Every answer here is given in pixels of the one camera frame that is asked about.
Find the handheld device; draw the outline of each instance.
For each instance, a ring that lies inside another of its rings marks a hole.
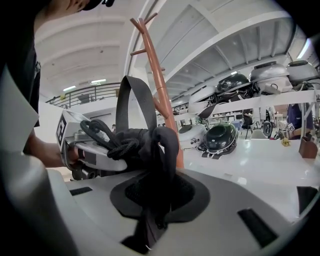
[[[89,121],[84,115],[63,110],[56,129],[56,139],[63,164],[72,171],[75,180],[93,179],[108,176],[109,172],[121,172],[127,169],[125,160],[113,160],[107,156],[108,150],[89,137],[80,127],[81,121]],[[72,163],[68,152],[77,148],[79,159]]]

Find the wooden coat rack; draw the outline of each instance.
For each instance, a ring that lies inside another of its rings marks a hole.
[[[148,29],[146,27],[146,24],[148,24],[157,15],[158,15],[157,13],[154,13],[150,17],[146,18],[145,20],[143,18],[138,18],[137,21],[134,18],[130,19],[132,24],[141,33],[143,43],[144,43],[144,49],[134,51],[130,53],[130,55],[133,56],[133,55],[142,54],[142,53],[147,54],[151,71],[153,74],[156,91],[159,95],[159,101],[155,97],[153,97],[155,108],[163,116],[165,126],[174,130],[176,133],[176,136],[178,137],[178,130],[177,130],[176,122],[174,119],[174,113],[171,108],[167,86],[165,83],[164,76],[162,74],[162,71],[164,71],[165,69],[160,67],[160,63],[156,54],[155,47],[151,41]],[[180,148],[180,143],[179,143],[179,153],[176,158],[176,166],[178,168],[184,168],[184,156]]]

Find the metal railing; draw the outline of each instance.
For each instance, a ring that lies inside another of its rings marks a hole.
[[[86,88],[67,92],[62,96],[54,97],[46,103],[69,109],[75,105],[86,104],[89,102],[101,101],[111,97],[117,97],[120,83],[111,82],[101,85],[92,85]]]

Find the ceiling light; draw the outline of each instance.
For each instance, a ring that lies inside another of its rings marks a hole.
[[[301,59],[301,58],[304,56],[304,54],[305,54],[305,52],[307,51],[309,45],[310,45],[310,39],[308,38],[308,39],[306,40],[305,44],[304,44],[304,47],[303,47],[302,51],[300,52],[300,54],[298,55],[298,57],[296,57],[297,59]]]
[[[99,82],[105,82],[106,79],[100,79],[100,80],[94,80],[94,81],[91,81],[91,84],[95,84],[95,83],[99,83]]]
[[[63,89],[63,91],[65,92],[65,91],[69,91],[69,90],[71,90],[71,89],[73,89],[73,88],[76,88],[76,86],[74,85],[74,86],[70,86],[70,87],[68,87],[68,88],[65,88],[65,89]]]

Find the person's arm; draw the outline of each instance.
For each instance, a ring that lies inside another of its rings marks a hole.
[[[245,109],[245,110],[242,112],[242,114],[243,114],[244,116],[246,116],[246,117],[250,117],[249,113],[250,113],[250,109]]]
[[[25,145],[24,152],[42,161],[47,168],[64,167],[59,146],[56,143],[46,143],[37,138],[33,129]],[[74,162],[78,159],[76,150],[71,150],[69,159]]]
[[[309,133],[311,130],[314,129],[314,124],[313,124],[313,119],[312,119],[312,111],[310,112],[310,114],[307,116],[306,118],[306,124],[305,124],[305,133]],[[293,132],[291,133],[291,137],[294,136],[300,136],[302,132],[301,128],[295,129],[293,130]]]
[[[312,129],[309,129],[309,128],[305,128],[305,133],[309,133]],[[291,132],[291,137],[294,137],[294,136],[300,136],[301,135],[301,132],[302,132],[302,129],[301,128],[298,128],[298,129],[295,129],[293,130],[293,132]]]

